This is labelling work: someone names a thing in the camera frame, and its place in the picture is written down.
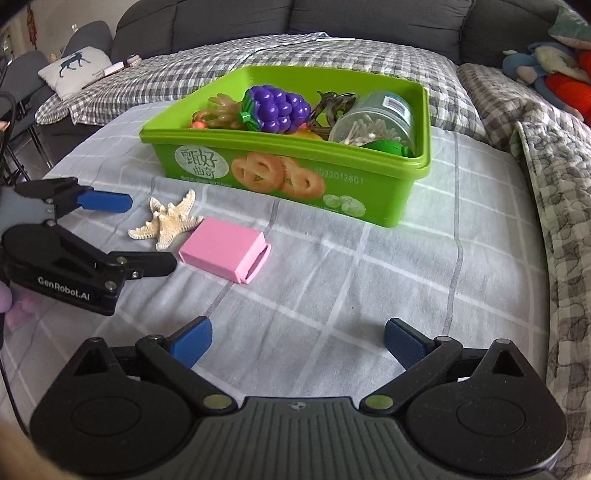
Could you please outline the dark grey sofa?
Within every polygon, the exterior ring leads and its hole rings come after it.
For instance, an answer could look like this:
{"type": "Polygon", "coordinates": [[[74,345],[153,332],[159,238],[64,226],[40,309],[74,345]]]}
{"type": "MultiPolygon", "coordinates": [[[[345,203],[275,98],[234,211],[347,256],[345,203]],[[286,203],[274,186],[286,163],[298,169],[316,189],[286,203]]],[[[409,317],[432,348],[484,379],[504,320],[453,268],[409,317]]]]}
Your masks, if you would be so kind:
{"type": "Polygon", "coordinates": [[[559,1],[137,1],[114,31],[80,28],[64,52],[92,46],[112,61],[228,40],[325,32],[413,46],[456,64],[498,66],[509,49],[546,41],[559,1]]]}

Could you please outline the green round lid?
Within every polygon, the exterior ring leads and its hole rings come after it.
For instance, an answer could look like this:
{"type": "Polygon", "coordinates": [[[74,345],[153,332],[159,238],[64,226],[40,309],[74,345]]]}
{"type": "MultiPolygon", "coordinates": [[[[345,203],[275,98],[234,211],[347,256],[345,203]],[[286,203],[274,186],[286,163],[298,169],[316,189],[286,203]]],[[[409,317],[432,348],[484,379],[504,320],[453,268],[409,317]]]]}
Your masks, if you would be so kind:
{"type": "Polygon", "coordinates": [[[362,148],[370,149],[373,151],[384,152],[396,156],[401,156],[405,158],[413,158],[414,153],[413,151],[403,145],[402,143],[394,140],[374,140],[372,142],[366,143],[362,145],[362,148]]]}

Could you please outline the pink rectangular box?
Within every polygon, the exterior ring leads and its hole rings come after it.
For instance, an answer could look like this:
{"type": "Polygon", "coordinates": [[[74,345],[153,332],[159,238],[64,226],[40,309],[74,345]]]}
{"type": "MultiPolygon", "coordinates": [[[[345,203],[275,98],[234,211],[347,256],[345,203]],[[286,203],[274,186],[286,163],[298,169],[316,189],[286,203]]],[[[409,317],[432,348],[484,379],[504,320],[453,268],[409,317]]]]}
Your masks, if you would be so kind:
{"type": "Polygon", "coordinates": [[[249,284],[269,258],[263,232],[207,217],[178,251],[187,265],[238,283],[249,284]]]}

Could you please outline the yellow toy piece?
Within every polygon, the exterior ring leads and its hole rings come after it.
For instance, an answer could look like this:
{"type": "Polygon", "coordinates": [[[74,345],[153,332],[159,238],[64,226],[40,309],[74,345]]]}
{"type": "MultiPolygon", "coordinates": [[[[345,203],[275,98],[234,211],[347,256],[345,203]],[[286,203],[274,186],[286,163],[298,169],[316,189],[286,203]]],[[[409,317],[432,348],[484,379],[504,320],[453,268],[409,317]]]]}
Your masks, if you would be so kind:
{"type": "Polygon", "coordinates": [[[293,138],[322,141],[322,137],[310,130],[297,130],[291,134],[293,138]]]}

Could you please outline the white deer print pillow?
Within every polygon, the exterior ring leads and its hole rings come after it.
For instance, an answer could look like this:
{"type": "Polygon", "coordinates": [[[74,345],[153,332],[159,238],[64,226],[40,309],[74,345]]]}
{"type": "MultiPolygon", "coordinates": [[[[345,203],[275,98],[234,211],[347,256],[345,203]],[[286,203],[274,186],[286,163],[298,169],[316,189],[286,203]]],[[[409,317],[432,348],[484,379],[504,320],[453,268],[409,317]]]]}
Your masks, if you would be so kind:
{"type": "Polygon", "coordinates": [[[67,100],[100,77],[111,65],[102,50],[84,47],[45,66],[38,71],[38,75],[60,100],[67,100]]]}

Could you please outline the beige coral toy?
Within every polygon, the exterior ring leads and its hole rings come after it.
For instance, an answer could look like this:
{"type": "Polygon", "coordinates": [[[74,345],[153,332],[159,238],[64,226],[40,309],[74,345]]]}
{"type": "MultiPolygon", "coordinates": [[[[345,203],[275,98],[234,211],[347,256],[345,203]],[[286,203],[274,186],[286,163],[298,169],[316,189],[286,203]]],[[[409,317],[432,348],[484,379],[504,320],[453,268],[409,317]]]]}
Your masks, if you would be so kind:
{"type": "Polygon", "coordinates": [[[242,103],[223,93],[218,93],[208,101],[211,102],[211,107],[192,114],[193,129],[242,130],[245,128],[239,116],[242,112],[242,103]]]}

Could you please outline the green plastic cookie box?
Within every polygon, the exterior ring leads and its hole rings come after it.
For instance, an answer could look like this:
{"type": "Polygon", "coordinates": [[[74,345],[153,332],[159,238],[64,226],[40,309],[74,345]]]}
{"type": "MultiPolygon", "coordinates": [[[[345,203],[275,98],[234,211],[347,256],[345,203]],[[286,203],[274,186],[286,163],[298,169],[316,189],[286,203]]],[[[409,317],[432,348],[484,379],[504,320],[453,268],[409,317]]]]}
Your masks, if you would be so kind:
{"type": "Polygon", "coordinates": [[[140,131],[167,177],[233,187],[324,208],[393,227],[415,181],[431,168],[427,90],[419,83],[358,71],[294,66],[249,66],[218,78],[149,120],[140,131]],[[193,129],[193,113],[216,94],[242,98],[269,84],[314,102],[325,92],[365,96],[387,91],[411,107],[418,127],[413,157],[311,139],[304,134],[193,129]]]}

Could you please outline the clear cotton swab jar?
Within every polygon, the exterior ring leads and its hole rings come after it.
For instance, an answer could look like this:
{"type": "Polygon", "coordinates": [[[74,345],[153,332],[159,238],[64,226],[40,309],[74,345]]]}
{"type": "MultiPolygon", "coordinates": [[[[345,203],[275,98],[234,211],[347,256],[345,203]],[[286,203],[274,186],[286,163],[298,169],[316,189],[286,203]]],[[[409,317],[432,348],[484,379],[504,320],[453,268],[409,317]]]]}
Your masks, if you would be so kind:
{"type": "Polygon", "coordinates": [[[329,141],[362,146],[373,141],[394,141],[405,153],[415,153],[415,121],[409,103],[389,91],[374,91],[356,101],[332,127],[329,141]]]}

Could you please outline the light checked sheet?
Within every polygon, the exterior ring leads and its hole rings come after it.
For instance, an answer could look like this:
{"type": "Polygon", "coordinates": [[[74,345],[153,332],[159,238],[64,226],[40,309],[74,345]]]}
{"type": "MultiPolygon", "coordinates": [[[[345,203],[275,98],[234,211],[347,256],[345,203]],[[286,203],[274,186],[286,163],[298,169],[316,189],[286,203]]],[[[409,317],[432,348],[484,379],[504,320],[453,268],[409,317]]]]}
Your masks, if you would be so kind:
{"type": "Polygon", "coordinates": [[[185,264],[128,282],[110,317],[50,299],[6,335],[1,414],[29,417],[80,344],[131,345],[205,315],[213,342],[197,372],[235,398],[363,396],[401,372],[384,348],[393,317],[468,347],[512,340],[547,366],[546,258],[516,160],[434,129],[430,174],[385,229],[290,201],[197,185],[193,211],[262,231],[270,257],[247,285],[185,264]]]}

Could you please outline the purple toy grapes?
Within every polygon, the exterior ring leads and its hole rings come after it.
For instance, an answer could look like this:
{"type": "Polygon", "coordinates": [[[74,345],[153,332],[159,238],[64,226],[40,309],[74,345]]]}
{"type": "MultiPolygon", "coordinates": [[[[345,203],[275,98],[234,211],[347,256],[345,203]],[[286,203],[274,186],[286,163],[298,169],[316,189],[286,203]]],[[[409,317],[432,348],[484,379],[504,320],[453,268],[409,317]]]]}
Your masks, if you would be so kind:
{"type": "Polygon", "coordinates": [[[247,130],[293,134],[311,117],[311,105],[297,93],[273,85],[256,85],[245,91],[238,120],[247,130]]]}

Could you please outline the grey plaid blanket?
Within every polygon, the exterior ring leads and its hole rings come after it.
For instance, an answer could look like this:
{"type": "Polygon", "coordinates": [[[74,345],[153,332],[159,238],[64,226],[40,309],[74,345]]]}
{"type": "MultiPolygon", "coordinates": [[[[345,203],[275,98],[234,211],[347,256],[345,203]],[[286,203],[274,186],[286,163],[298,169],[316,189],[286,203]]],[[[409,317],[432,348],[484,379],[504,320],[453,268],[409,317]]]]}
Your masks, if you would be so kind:
{"type": "Polygon", "coordinates": [[[480,141],[487,138],[458,67],[447,57],[412,46],[332,38],[325,32],[230,40],[144,59],[67,100],[52,95],[37,109],[35,120],[50,125],[68,118],[104,126],[134,106],[181,99],[250,65],[335,68],[415,81],[428,91],[433,126],[480,141]]]}

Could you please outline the dark green plastic toy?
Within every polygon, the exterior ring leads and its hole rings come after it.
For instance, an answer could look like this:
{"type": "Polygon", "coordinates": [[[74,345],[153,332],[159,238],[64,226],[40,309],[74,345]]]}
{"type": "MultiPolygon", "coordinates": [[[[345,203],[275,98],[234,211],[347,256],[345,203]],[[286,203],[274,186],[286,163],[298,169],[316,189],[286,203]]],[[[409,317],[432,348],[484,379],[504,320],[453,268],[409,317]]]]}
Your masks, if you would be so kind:
{"type": "Polygon", "coordinates": [[[318,91],[318,95],[320,95],[320,101],[311,110],[307,126],[308,130],[315,133],[315,135],[328,140],[329,134],[331,134],[339,118],[351,111],[358,102],[359,96],[355,93],[338,94],[334,91],[318,91]]]}

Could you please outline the grey folding chair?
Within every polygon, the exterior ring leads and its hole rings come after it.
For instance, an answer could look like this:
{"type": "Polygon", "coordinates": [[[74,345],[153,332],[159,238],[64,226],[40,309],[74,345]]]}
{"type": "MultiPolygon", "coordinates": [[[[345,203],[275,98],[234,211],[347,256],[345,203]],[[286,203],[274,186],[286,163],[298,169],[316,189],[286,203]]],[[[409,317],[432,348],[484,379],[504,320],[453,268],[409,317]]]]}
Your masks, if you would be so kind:
{"type": "Polygon", "coordinates": [[[2,98],[1,99],[1,119],[9,120],[13,127],[9,146],[7,147],[9,155],[16,159],[13,155],[13,150],[10,144],[14,143],[18,137],[23,134],[28,134],[33,141],[41,158],[49,167],[52,163],[40,141],[39,135],[35,130],[35,113],[37,106],[31,104],[42,99],[42,93],[52,95],[48,89],[45,81],[39,76],[38,72],[49,65],[45,55],[38,51],[29,51],[12,60],[2,71],[1,74],[1,91],[8,92],[15,100],[15,120],[11,120],[10,104],[2,98]]]}

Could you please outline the pink plush toy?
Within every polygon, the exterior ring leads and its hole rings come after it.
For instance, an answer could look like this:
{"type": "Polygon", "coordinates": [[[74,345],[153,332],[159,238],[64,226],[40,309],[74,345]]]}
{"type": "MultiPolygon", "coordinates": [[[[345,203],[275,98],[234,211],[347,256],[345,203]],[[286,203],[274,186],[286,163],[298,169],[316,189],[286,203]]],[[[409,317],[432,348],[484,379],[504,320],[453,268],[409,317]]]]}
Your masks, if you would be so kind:
{"type": "Polygon", "coordinates": [[[1,283],[1,314],[10,331],[34,320],[43,306],[43,297],[24,287],[1,283]]]}

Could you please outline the grey patterned quilt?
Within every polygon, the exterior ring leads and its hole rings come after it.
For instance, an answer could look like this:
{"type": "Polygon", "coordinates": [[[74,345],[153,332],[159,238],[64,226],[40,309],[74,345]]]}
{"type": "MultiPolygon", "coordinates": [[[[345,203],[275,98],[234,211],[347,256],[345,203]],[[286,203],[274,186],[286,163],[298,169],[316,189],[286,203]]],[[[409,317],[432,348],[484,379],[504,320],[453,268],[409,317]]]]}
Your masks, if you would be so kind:
{"type": "Polygon", "coordinates": [[[529,178],[544,239],[550,300],[546,382],[566,414],[561,479],[590,476],[590,129],[501,70],[464,64],[459,78],[490,143],[529,178]]]}

